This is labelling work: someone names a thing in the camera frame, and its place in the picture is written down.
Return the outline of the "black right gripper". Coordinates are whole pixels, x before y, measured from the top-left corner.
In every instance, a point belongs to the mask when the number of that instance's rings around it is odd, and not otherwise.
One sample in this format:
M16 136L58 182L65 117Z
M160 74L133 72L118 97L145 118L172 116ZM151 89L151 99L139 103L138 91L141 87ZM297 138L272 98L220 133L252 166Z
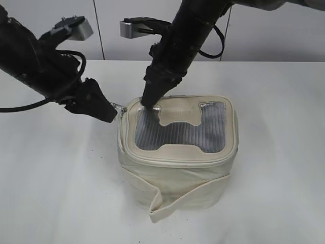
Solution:
M174 71L158 61L155 57L158 47L159 43L154 43L150 47L149 55L152 57L152 62L146 68L144 76L146 84L141 104L147 110L151 110L168 91L175 87L175 83L178 85L187 74L187 71Z

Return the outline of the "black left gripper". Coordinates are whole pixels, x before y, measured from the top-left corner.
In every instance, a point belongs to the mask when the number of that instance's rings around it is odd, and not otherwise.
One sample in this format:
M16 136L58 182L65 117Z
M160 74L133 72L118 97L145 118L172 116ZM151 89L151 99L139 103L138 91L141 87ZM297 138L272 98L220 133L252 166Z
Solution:
M117 110L106 99L99 84L92 78L78 83L66 95L58 100L60 105L74 114L87 114L101 121L111 123Z

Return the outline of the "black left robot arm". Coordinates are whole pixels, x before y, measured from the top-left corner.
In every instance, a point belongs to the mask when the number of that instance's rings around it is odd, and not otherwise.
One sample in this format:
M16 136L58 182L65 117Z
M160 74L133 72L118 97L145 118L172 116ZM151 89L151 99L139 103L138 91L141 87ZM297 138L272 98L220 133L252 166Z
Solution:
M98 82L92 78L81 79L86 68L85 55L57 49L66 40L85 41L92 34L84 16L73 16L62 18L51 30L36 38L1 7L1 70L44 96L42 101L1 108L1 112L22 112L55 102L73 114L112 122L117 111Z

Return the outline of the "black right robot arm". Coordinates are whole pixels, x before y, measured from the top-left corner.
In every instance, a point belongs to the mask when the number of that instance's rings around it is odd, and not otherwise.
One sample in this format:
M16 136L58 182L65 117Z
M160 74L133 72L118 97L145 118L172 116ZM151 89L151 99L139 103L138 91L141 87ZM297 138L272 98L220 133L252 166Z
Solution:
M182 1L170 27L163 31L147 67L141 104L152 107L176 87L212 31L217 20L234 4L272 11L284 1Z

